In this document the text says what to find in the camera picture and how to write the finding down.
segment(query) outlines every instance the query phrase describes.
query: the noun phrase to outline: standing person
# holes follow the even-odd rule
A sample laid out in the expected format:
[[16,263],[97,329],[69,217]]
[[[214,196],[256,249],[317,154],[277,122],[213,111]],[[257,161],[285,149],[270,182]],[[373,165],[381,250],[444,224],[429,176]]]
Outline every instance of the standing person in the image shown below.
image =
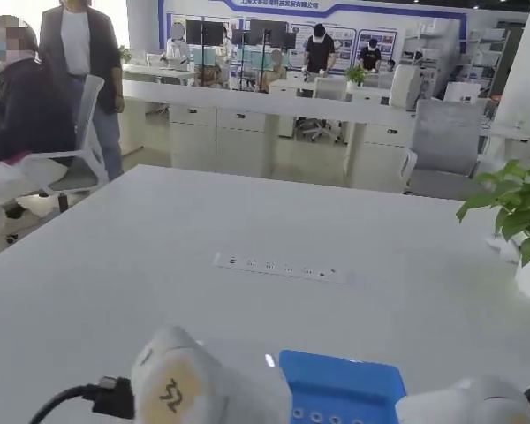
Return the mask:
[[369,46],[361,49],[360,66],[366,71],[379,72],[381,67],[381,51],[377,48],[377,40],[369,40]]
[[303,71],[310,73],[329,72],[334,64],[336,64],[334,40],[326,34],[324,25],[317,24],[314,26],[314,34],[308,38]]
[[124,111],[122,63],[110,18],[89,0],[59,0],[43,13],[39,55],[58,85],[70,96],[74,120],[87,75],[104,79],[93,123],[111,180],[124,172],[117,114]]
[[39,216],[15,202],[43,184],[61,179],[70,157],[33,158],[32,153],[70,152],[76,147],[69,100],[35,61],[34,30],[15,16],[0,16],[0,247],[4,237],[33,227]]

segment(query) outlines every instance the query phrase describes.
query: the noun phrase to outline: gray chair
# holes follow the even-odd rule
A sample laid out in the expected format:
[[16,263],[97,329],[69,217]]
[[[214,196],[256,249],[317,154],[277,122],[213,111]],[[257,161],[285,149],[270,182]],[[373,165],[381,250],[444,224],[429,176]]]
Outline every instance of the gray chair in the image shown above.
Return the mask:
[[417,161],[407,192],[465,201],[486,190],[472,180],[479,163],[481,114],[478,104],[418,101],[413,136]]
[[77,149],[72,152],[37,153],[26,156],[23,161],[30,163],[35,158],[54,159],[72,157],[72,164],[67,173],[52,184],[44,184],[36,167],[27,166],[28,176],[49,196],[57,195],[59,209],[65,212],[69,205],[66,195],[69,193],[93,190],[108,184],[108,174],[104,168],[102,150],[96,134],[90,131],[95,113],[98,94],[104,86],[104,80],[92,75],[87,77],[80,103],[77,120]]

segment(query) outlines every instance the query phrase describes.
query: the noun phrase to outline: power strip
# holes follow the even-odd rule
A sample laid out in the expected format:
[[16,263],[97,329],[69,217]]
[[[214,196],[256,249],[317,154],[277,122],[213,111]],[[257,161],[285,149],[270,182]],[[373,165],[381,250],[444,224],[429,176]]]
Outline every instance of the power strip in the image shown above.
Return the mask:
[[316,268],[289,263],[287,261],[263,260],[240,254],[216,254],[214,265],[219,268],[259,272],[273,276],[289,276],[325,283],[352,284],[352,273],[336,268]]

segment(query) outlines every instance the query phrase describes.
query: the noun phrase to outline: computer monitor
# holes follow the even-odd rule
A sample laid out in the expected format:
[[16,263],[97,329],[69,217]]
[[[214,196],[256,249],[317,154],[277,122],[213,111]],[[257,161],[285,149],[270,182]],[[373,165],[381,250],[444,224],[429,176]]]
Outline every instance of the computer monitor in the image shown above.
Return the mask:
[[250,46],[252,45],[250,44],[250,41],[251,41],[251,37],[249,36],[249,33],[247,31],[244,31],[243,29],[233,29],[231,31],[231,44],[233,44],[234,46],[241,45],[241,44]]
[[186,43],[194,46],[221,46],[223,44],[223,22],[187,20]]
[[272,47],[282,47],[287,27],[288,24],[280,20],[252,19],[249,24],[249,44],[262,44],[263,32],[267,31],[268,36],[266,42]]

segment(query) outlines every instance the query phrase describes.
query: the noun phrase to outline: hole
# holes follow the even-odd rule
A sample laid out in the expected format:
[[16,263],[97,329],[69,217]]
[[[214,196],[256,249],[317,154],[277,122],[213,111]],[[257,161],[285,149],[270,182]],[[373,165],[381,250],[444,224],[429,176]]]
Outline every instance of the hole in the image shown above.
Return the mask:
[[310,420],[312,422],[315,422],[316,424],[319,424],[322,422],[322,414],[321,413],[311,413],[310,414]]

